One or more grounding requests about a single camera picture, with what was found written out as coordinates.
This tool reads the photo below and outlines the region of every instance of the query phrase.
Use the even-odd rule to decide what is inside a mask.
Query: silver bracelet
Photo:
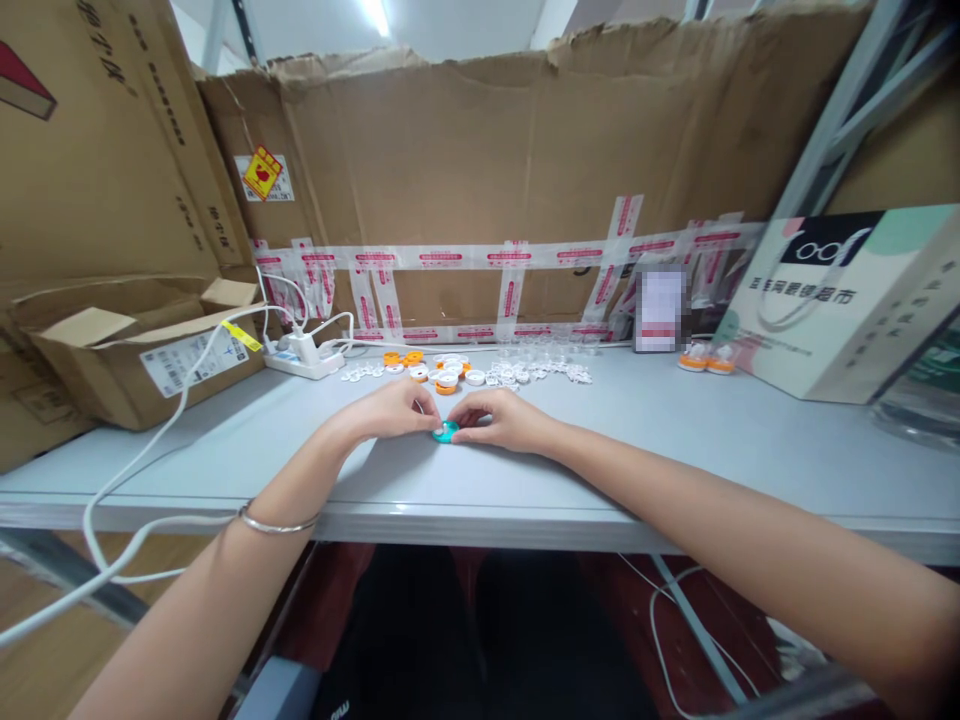
[[[250,503],[253,500],[247,500],[242,508],[237,510],[237,517],[243,520],[247,524],[247,527],[253,528],[262,533],[268,535],[286,535],[287,533],[300,532],[301,530],[306,530],[317,524],[317,520],[320,519],[320,513],[317,513],[312,518],[303,522],[299,525],[291,525],[290,527],[277,527],[276,525],[264,525],[262,522],[254,520],[252,517],[247,515],[247,510],[250,509]]]

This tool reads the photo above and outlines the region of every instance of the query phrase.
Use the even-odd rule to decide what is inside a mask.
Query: forearm
[[[955,657],[958,588],[921,565],[775,498],[588,430],[562,426],[543,454],[879,692],[899,694],[916,678],[936,685],[936,665]]]
[[[278,526],[311,517],[354,446],[320,428],[250,516]],[[71,717],[216,717],[309,539],[309,530],[267,535],[231,522],[150,609]]]

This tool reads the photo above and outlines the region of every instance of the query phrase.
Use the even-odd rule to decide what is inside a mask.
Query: power cord
[[[259,267],[257,267],[256,269],[257,269],[257,278],[259,281],[260,290],[263,293],[264,300],[266,301],[267,295],[266,295],[266,289],[263,283],[263,278],[265,274],[260,271]],[[282,282],[286,282],[293,285],[294,288],[296,288],[297,292],[299,293],[300,298],[303,302],[305,314],[308,314],[309,306],[307,305],[306,298],[303,295],[303,292],[300,290],[299,286],[296,285],[296,283],[293,283],[292,281],[279,276],[266,275],[266,277],[269,277],[270,279],[280,280]],[[303,325],[306,323],[306,318],[304,319],[303,323],[297,323],[296,317],[294,317],[293,313],[291,313],[288,309],[280,307],[278,305],[264,305],[262,308],[243,310],[241,312],[237,312],[228,316],[227,318],[224,319],[224,322],[233,322],[241,317],[252,315],[258,312],[263,312],[264,313],[264,328],[263,328],[264,345],[266,345],[267,347],[270,347],[269,338],[267,336],[266,331],[267,331],[267,324],[269,322],[271,310],[285,314],[290,319],[290,322],[293,325],[294,333],[297,334],[298,336],[303,336],[304,334]],[[338,320],[341,317],[349,318],[350,327],[349,327],[348,337],[329,340],[323,343],[320,346],[321,348],[332,348],[334,345],[343,344],[344,347],[340,348],[339,350],[341,354],[348,352],[355,344],[369,345],[369,346],[376,346],[376,347],[407,348],[410,350],[421,350],[423,352],[430,352],[430,353],[435,353],[442,349],[438,346],[419,347],[416,345],[407,345],[405,343],[358,340],[354,337],[354,324],[356,319],[354,318],[353,314],[349,312],[342,312],[342,313],[339,313],[338,315],[333,316],[329,320],[322,323],[319,327],[312,330],[310,332],[310,336],[313,337],[317,332],[319,332],[324,327],[327,327],[328,325],[330,325],[330,323]],[[154,520],[152,522],[147,523],[146,525],[141,527],[136,533],[134,533],[130,542],[127,544],[127,547],[120,554],[120,557],[118,557],[113,563],[107,562],[106,556],[103,553],[103,549],[101,548],[100,543],[97,540],[96,532],[93,528],[93,511],[96,508],[96,506],[104,498],[110,495],[110,493],[114,492],[117,488],[121,487],[125,482],[127,482],[131,477],[133,477],[134,475],[137,474],[137,472],[139,472],[139,470],[137,470],[134,473],[131,473],[129,475],[127,474],[130,472],[130,470],[134,466],[137,465],[137,463],[139,463],[143,459],[143,457],[147,453],[150,452],[150,450],[154,448],[154,446],[156,446],[156,444],[160,441],[160,438],[162,438],[167,433],[167,431],[171,427],[173,427],[174,423],[176,423],[177,420],[180,419],[180,416],[183,415],[183,412],[187,406],[189,390],[192,384],[191,380],[194,377],[194,373],[197,371],[197,369],[200,367],[203,361],[207,358],[207,355],[209,355],[210,350],[213,347],[214,340],[216,339],[217,333],[222,332],[223,329],[224,328],[222,324],[218,324],[213,329],[210,335],[210,338],[207,341],[206,346],[200,353],[199,358],[194,363],[193,367],[191,367],[190,370],[187,372],[185,376],[184,386],[180,393],[180,402],[177,405],[177,409],[174,411],[173,415],[170,416],[170,419],[167,420],[167,422],[164,423],[163,426],[154,434],[154,436],[144,446],[144,448],[139,453],[137,453],[137,455],[130,462],[128,462],[120,470],[120,472],[114,475],[114,477],[111,478],[110,481],[106,485],[104,485],[90,499],[90,501],[84,507],[83,521],[82,521],[83,535],[84,535],[84,539],[86,540],[87,546],[90,550],[90,554],[93,557],[94,563],[97,566],[97,568],[100,570],[100,573],[95,577],[91,578],[89,581],[87,581],[83,585],[70,591],[69,593],[64,595],[62,598],[60,598],[56,602],[52,603],[51,605],[48,605],[43,610],[35,613],[34,615],[30,616],[26,620],[0,633],[0,648],[20,640],[21,638],[33,632],[40,626],[46,624],[47,622],[63,614],[69,608],[80,603],[81,601],[83,601],[84,598],[95,593],[97,590],[99,590],[101,587],[103,587],[109,582],[115,582],[121,585],[131,585],[131,584],[141,583],[141,582],[150,582],[153,580],[163,580],[166,578],[171,578],[171,577],[180,575],[186,568],[180,568],[178,570],[168,570],[165,572],[153,573],[150,575],[138,575],[133,577],[126,577],[126,576],[120,575],[123,569],[136,556],[137,552],[139,552],[147,536],[154,529],[160,528],[160,527],[167,527],[167,526],[183,526],[183,525],[200,525],[200,526],[225,525],[235,517],[235,515],[233,514],[224,515],[220,517],[207,517],[207,516],[200,516],[200,515],[179,515],[179,516],[160,518],[158,520]],[[605,345],[605,347],[628,346],[629,344],[630,343],[608,343],[607,345]],[[499,348],[497,345],[489,345],[489,346],[483,346],[483,347],[480,347],[480,346],[458,347],[457,349],[461,352],[485,352],[485,351],[497,350]]]
[[[702,566],[702,565],[697,565],[697,566],[695,566],[695,567],[688,568],[687,570],[684,570],[682,573],[680,573],[679,575],[677,575],[677,576],[676,576],[673,580],[671,580],[670,582],[668,582],[668,583],[666,583],[666,584],[664,584],[664,585],[657,585],[657,584],[656,584],[655,582],[653,582],[650,578],[648,578],[646,575],[644,575],[642,572],[640,572],[640,571],[634,566],[634,564],[633,564],[632,562],[630,562],[630,561],[623,555],[623,553],[617,553],[617,555],[619,555],[619,556],[620,556],[620,559],[623,560],[627,565],[629,565],[629,566],[630,566],[630,569],[633,570],[633,571],[634,571],[637,575],[639,575],[641,578],[643,578],[643,580],[644,580],[650,587],[652,587],[652,588],[654,589],[654,591],[655,591],[655,592],[653,593],[653,595],[650,597],[650,630],[651,630],[651,632],[653,633],[653,642],[654,642],[654,645],[655,645],[656,648],[657,648],[657,657],[658,657],[659,660],[660,660],[660,669],[661,669],[661,671],[663,672],[663,680],[664,680],[664,682],[665,682],[666,685],[667,685],[667,692],[669,692],[669,694],[670,694],[670,701],[673,703],[673,707],[676,709],[676,711],[677,711],[682,717],[686,718],[687,720],[699,720],[700,718],[707,717],[706,715],[689,715],[689,714],[687,714],[686,712],[684,712],[683,710],[681,710],[681,709],[680,709],[680,706],[677,704],[676,695],[674,695],[674,693],[673,693],[673,685],[670,683],[670,675],[667,674],[667,663],[666,663],[666,661],[664,660],[663,651],[660,649],[660,639],[659,639],[659,637],[657,637],[657,623],[656,623],[656,620],[654,619],[654,603],[656,602],[657,597],[658,597],[660,594],[663,594],[663,596],[664,596],[665,598],[667,598],[667,600],[669,600],[669,601],[672,602],[674,605],[676,605],[676,604],[677,604],[677,601],[667,592],[667,588],[670,587],[671,585],[676,585],[678,582],[680,582],[681,580],[683,580],[683,579],[684,579],[685,577],[687,577],[688,575],[692,575],[692,574],[695,573],[695,572],[699,572],[700,570],[703,570],[703,566]],[[737,669],[737,671],[743,676],[743,679],[747,681],[747,684],[750,686],[750,689],[753,691],[753,694],[754,694],[756,697],[760,697],[760,691],[758,691],[758,690],[757,690],[757,686],[753,684],[753,680],[750,679],[750,676],[747,675],[747,673],[744,671],[744,669],[743,669],[742,667],[740,667],[739,663],[737,663],[737,661],[733,659],[733,657],[730,655],[730,653],[727,652],[726,648],[724,648],[723,645],[721,645],[721,644],[717,641],[717,639],[716,639],[715,637],[713,637],[713,635],[711,635],[709,632],[707,633],[707,637],[710,638],[710,642],[712,642],[712,643],[714,644],[714,646],[717,648],[717,650],[719,650],[720,652],[722,652],[722,653],[724,654],[724,656],[727,658],[727,660],[730,661],[730,664],[733,665],[733,666]]]
[[[233,322],[241,317],[247,315],[252,315],[253,313],[258,313],[262,308],[255,308],[252,310],[243,310],[241,312],[234,313],[224,319],[225,322]],[[276,310],[278,312],[288,313],[287,310],[279,306],[266,306],[266,310]],[[117,558],[112,564],[107,563],[106,557],[103,554],[103,549],[100,547],[100,543],[97,541],[96,533],[93,530],[93,510],[97,504],[103,500],[107,495],[116,490],[118,487],[123,485],[131,476],[127,476],[127,473],[133,468],[138,462],[140,462],[143,457],[153,449],[153,447],[159,442],[166,432],[173,426],[173,424],[180,419],[180,416],[183,414],[183,411],[187,406],[187,399],[189,397],[191,380],[194,377],[194,373],[199,369],[200,365],[206,360],[207,355],[210,354],[210,350],[213,348],[214,340],[216,339],[217,333],[224,331],[225,328],[222,324],[218,324],[213,332],[210,334],[210,338],[207,341],[206,346],[200,353],[200,356],[197,358],[197,361],[193,364],[193,367],[190,368],[189,372],[184,378],[183,389],[180,392],[180,403],[177,406],[176,411],[164,423],[150,441],[144,446],[144,448],[137,453],[137,455],[128,462],[120,472],[118,472],[106,485],[104,485],[93,498],[90,499],[90,502],[87,503],[83,511],[83,535],[84,539],[87,542],[87,546],[90,549],[90,554],[93,556],[94,563],[97,568],[100,570],[100,573],[95,577],[91,578],[83,585],[71,590],[69,593],[64,595],[62,598],[56,602],[48,605],[43,610],[34,615],[31,615],[29,618],[20,622],[13,627],[5,630],[3,633],[0,633],[0,647],[5,647],[11,643],[16,642],[17,640],[23,638],[27,634],[33,632],[41,625],[44,625],[55,617],[63,614],[66,610],[70,609],[77,603],[81,602],[84,598],[95,593],[101,587],[106,585],[109,582],[117,582],[119,584],[132,584],[138,582],[147,582],[150,580],[160,580],[163,578],[173,577],[174,575],[179,575],[183,572],[185,568],[180,570],[171,570],[162,573],[154,573],[152,575],[141,575],[137,577],[123,577],[120,573],[123,569],[130,563],[131,560],[139,552],[141,546],[146,540],[147,536],[156,528],[166,527],[170,525],[201,525],[201,526],[216,526],[216,525],[225,525],[233,519],[234,515],[224,515],[220,517],[206,517],[201,515],[179,515],[168,518],[160,518],[149,522],[140,528],[136,533],[134,533],[129,544],[120,554],[120,557]]]

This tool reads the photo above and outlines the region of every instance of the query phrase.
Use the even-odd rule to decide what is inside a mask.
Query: teal bottle cap
[[[460,429],[460,426],[450,420],[443,421],[443,427],[433,431],[433,439],[437,442],[449,443],[453,439],[453,434]]]

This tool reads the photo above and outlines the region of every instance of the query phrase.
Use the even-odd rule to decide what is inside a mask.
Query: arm
[[[257,496],[250,517],[302,523],[323,507],[361,442],[439,426],[421,385],[390,383],[324,423]],[[310,534],[267,535],[231,522],[134,628],[71,719],[216,717]]]
[[[478,426],[485,415],[493,422]],[[450,414],[480,442],[555,460],[866,680],[925,716],[960,653],[960,586],[866,538],[698,468],[561,423],[509,391]]]

